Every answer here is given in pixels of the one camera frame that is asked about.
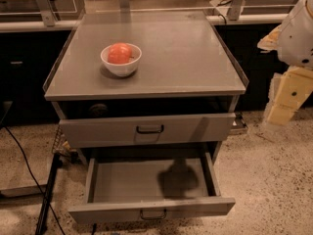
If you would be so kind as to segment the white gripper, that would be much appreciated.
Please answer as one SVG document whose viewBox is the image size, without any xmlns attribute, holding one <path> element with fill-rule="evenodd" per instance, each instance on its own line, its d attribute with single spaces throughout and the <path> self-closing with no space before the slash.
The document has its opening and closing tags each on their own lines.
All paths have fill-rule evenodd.
<svg viewBox="0 0 313 235">
<path fill-rule="evenodd" d="M 271 80 L 265 123 L 284 126 L 313 93 L 313 0 L 298 0 L 281 26 L 257 43 L 264 51 L 277 46 L 279 60 L 290 67 Z"/>
</svg>

